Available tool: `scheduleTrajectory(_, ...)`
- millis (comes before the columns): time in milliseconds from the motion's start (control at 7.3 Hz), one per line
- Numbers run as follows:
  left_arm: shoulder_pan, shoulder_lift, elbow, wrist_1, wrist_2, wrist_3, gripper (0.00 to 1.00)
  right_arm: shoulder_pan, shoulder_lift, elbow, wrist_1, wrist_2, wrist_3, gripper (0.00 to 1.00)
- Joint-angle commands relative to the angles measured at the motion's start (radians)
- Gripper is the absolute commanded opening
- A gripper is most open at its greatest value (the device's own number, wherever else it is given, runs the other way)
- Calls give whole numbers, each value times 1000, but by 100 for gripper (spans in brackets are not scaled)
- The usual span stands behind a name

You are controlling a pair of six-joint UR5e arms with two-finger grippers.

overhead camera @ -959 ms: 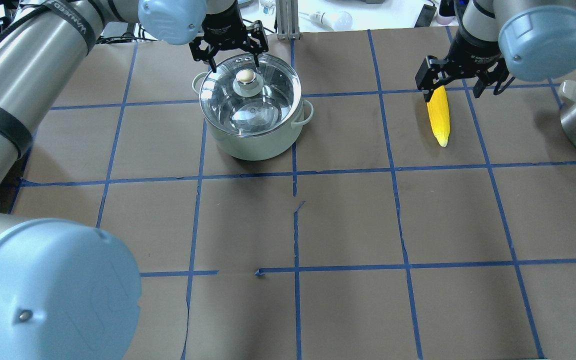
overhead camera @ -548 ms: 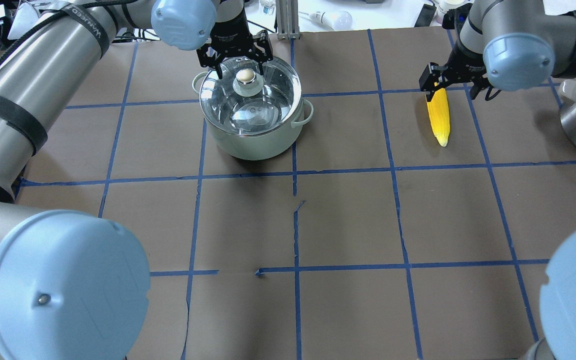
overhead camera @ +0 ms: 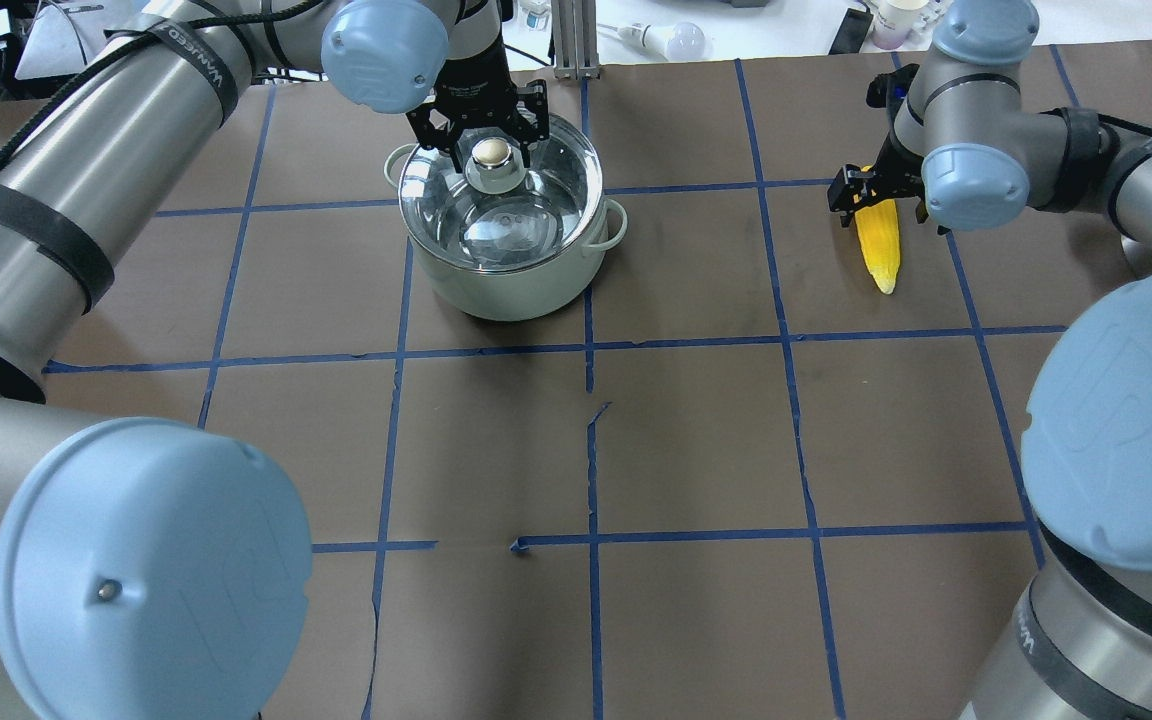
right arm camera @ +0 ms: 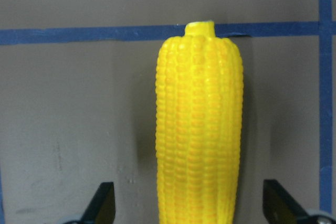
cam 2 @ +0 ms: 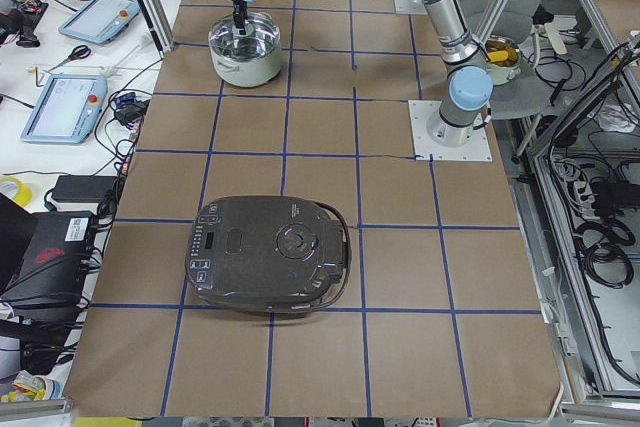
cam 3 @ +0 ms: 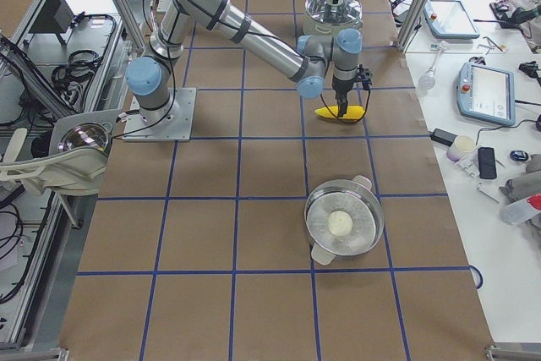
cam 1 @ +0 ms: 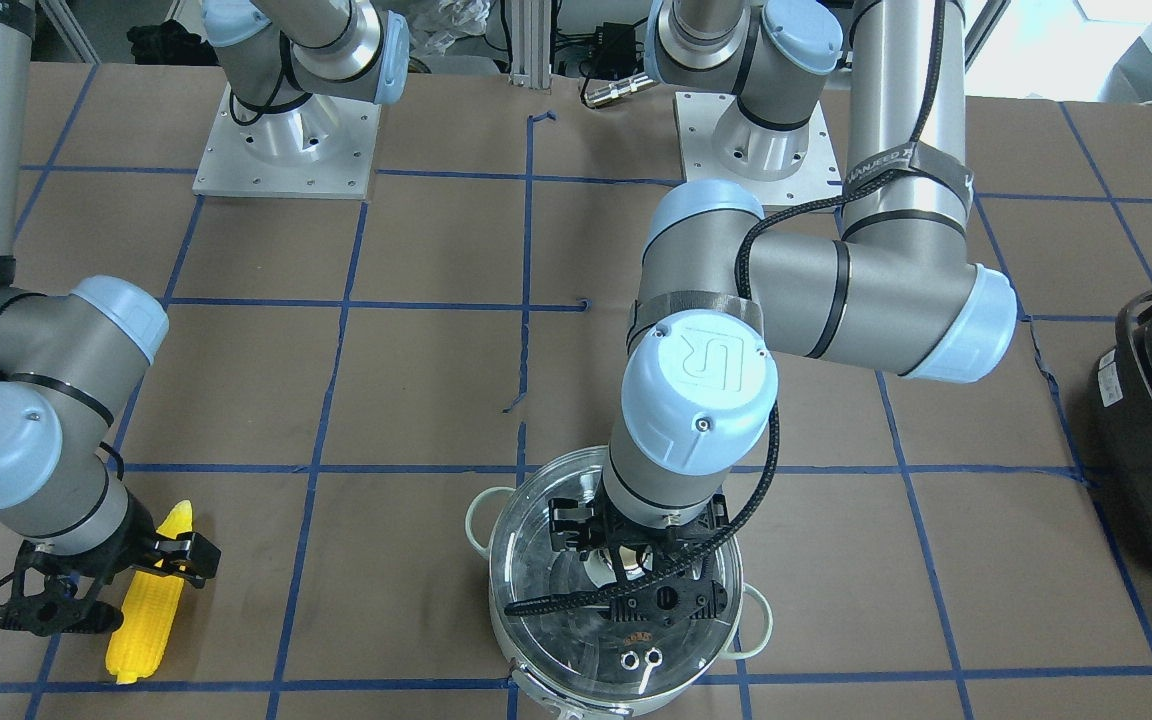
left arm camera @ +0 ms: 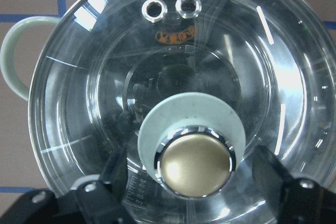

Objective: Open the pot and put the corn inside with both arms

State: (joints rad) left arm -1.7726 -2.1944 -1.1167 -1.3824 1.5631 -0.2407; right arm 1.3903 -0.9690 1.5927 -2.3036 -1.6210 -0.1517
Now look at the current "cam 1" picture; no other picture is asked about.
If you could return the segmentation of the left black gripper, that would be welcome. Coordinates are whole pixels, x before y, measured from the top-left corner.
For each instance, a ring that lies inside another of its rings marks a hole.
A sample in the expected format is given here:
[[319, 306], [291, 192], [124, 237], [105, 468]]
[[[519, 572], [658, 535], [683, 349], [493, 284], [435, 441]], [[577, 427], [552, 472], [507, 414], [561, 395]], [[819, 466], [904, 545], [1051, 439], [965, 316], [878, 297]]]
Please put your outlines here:
[[[550, 498], [548, 515], [550, 547], [556, 551], [550, 568], [553, 600], [645, 577], [708, 541], [730, 521], [723, 495], [714, 495], [685, 525], [641, 526], [614, 509], [602, 488], [589, 500]], [[612, 623], [673, 628], [691, 620], [717, 620], [732, 601], [732, 583], [721, 579], [719, 569], [718, 553], [710, 552], [653, 588], [589, 606]]]

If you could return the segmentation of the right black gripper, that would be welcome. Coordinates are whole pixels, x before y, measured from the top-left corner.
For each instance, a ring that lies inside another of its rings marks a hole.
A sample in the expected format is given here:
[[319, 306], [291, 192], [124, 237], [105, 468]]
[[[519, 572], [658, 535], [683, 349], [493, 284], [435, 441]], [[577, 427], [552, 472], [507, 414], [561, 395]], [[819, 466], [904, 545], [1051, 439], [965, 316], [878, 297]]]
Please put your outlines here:
[[40, 637], [113, 632], [122, 624], [122, 612], [99, 601], [99, 593], [118, 573], [132, 568], [204, 588], [217, 577], [220, 560], [215, 544], [194, 530], [157, 533], [146, 507], [132, 500], [122, 524], [93, 550], [61, 556], [24, 543], [10, 598], [0, 606], [0, 628]]

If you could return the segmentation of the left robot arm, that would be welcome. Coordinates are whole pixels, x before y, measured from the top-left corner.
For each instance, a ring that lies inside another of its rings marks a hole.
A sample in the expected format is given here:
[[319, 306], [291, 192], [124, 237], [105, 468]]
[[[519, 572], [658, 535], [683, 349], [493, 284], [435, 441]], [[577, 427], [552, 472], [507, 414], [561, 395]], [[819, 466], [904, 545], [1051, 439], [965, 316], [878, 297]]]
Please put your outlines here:
[[646, 553], [631, 577], [505, 606], [675, 626], [694, 566], [732, 541], [780, 454], [776, 353], [905, 378], [975, 382], [1018, 323], [1009, 279], [967, 260], [964, 13], [957, 1], [858, 1], [840, 26], [817, 1], [658, 1], [649, 76], [735, 96], [755, 131], [796, 142], [852, 50], [842, 187], [765, 213], [728, 179], [660, 200], [641, 255], [621, 416], [590, 503], [550, 505], [558, 551]]

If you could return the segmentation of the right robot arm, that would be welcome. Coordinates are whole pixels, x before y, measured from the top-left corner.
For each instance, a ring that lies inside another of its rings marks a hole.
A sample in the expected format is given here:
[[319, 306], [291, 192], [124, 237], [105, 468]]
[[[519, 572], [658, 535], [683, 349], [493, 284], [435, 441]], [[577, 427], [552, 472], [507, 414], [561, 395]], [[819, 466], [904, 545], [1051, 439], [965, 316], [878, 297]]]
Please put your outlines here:
[[0, 1], [0, 523], [22, 538], [0, 628], [47, 637], [114, 632], [99, 593], [128, 568], [202, 588], [220, 551], [157, 532], [106, 461], [105, 434], [169, 328], [151, 293], [109, 275], [63, 296], [15, 287], [17, 176], [35, 36], [32, 1]]

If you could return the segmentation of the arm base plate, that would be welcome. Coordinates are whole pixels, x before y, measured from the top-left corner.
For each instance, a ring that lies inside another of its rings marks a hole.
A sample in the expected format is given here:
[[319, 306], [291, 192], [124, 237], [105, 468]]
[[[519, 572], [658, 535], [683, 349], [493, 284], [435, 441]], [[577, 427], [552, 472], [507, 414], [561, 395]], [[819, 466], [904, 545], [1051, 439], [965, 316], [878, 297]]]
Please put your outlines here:
[[198, 161], [192, 190], [202, 196], [365, 200], [380, 106], [314, 94], [300, 108], [241, 127], [230, 88]]
[[820, 104], [805, 126], [776, 131], [745, 118], [733, 94], [677, 92], [675, 118], [687, 182], [732, 181], [767, 206], [841, 190], [841, 162]]

